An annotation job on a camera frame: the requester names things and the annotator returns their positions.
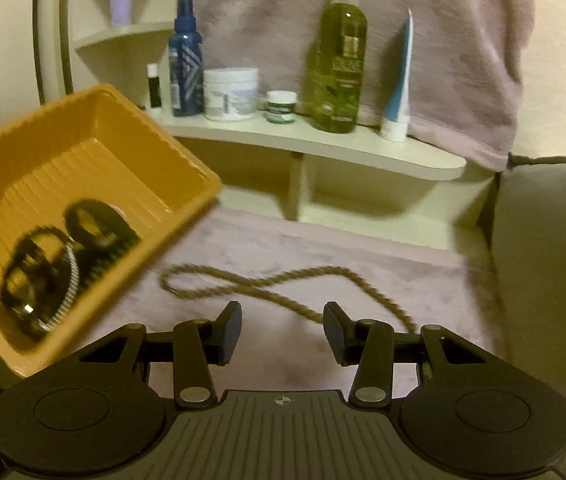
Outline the black white lip balm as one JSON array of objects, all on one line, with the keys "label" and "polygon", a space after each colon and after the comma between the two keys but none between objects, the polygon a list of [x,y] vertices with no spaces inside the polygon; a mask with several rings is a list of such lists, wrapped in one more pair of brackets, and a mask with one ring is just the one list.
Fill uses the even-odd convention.
[{"label": "black white lip balm", "polygon": [[159,78],[159,67],[157,63],[146,65],[147,85],[149,86],[149,109],[153,113],[159,113],[163,102],[161,102],[161,78]]}]

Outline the grey cushion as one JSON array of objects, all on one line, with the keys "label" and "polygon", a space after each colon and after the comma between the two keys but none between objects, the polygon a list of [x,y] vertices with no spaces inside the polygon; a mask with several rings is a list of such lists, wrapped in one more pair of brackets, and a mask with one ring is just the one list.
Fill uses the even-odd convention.
[{"label": "grey cushion", "polygon": [[512,157],[498,179],[492,261],[513,363],[566,396],[566,157]]}]

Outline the white wooden shelf unit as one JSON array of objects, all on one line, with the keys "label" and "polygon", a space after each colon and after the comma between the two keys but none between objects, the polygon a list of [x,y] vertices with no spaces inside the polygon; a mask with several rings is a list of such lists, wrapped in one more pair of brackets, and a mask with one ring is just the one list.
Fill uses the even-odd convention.
[{"label": "white wooden shelf unit", "polygon": [[[60,0],[65,14],[67,91],[107,82],[133,103],[149,104],[146,67],[168,65],[178,0],[132,0],[131,20],[112,26],[109,0]],[[459,156],[374,130],[312,128],[305,118],[272,125],[155,115],[222,178],[225,207],[437,249],[487,256],[480,227],[492,175]]]}]

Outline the green oil spray bottle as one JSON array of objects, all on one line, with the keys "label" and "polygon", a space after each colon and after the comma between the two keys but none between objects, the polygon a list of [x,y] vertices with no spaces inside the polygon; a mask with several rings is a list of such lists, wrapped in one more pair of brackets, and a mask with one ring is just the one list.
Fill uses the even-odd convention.
[{"label": "green oil spray bottle", "polygon": [[368,18],[360,0],[327,0],[307,58],[304,88],[311,124],[329,133],[351,133],[362,92]]}]

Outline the small white green jar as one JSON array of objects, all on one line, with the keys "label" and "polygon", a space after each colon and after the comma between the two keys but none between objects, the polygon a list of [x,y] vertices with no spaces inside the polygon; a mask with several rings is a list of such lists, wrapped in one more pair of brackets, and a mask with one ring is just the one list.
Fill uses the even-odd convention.
[{"label": "small white green jar", "polygon": [[289,90],[270,90],[266,96],[265,118],[271,124],[287,125],[295,122],[297,93]]}]

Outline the blue spray bottle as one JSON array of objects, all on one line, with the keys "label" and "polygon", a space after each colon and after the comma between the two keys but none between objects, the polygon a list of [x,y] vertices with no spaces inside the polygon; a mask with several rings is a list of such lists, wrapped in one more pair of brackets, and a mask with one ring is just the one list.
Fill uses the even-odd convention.
[{"label": "blue spray bottle", "polygon": [[168,41],[171,110],[175,117],[195,116],[203,112],[202,46],[194,0],[178,0],[175,27]]}]

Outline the pink hanging towel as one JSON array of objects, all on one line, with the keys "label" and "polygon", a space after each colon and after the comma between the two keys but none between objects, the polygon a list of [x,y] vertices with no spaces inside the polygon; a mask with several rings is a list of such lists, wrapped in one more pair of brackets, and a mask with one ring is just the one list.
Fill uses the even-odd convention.
[{"label": "pink hanging towel", "polygon": [[[207,67],[251,66],[262,90],[309,98],[330,0],[193,0]],[[368,21],[359,118],[378,122],[413,25],[411,136],[492,171],[507,165],[522,101],[534,0],[360,0]]]}]

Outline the blue white tube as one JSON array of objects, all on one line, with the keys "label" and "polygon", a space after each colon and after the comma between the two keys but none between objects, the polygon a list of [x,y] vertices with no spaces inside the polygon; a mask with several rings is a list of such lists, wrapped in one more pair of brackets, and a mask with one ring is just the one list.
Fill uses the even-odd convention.
[{"label": "blue white tube", "polygon": [[413,15],[407,11],[407,17],[401,28],[401,57],[397,82],[391,92],[385,108],[379,135],[391,142],[403,142],[407,139],[410,126],[410,75],[413,52]]}]

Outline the orange plastic tray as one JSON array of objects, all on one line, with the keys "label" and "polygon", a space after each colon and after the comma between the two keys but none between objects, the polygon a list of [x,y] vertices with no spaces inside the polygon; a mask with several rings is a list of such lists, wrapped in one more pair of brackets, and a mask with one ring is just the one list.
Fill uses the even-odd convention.
[{"label": "orange plastic tray", "polygon": [[0,358],[58,360],[220,188],[109,84],[1,129]]}]

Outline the white cream jar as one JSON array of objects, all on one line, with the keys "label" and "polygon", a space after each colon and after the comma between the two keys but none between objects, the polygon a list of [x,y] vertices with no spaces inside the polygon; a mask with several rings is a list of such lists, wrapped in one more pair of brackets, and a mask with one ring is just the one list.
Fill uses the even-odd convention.
[{"label": "white cream jar", "polygon": [[257,113],[259,69],[207,68],[203,75],[204,116],[216,122],[239,122]]}]

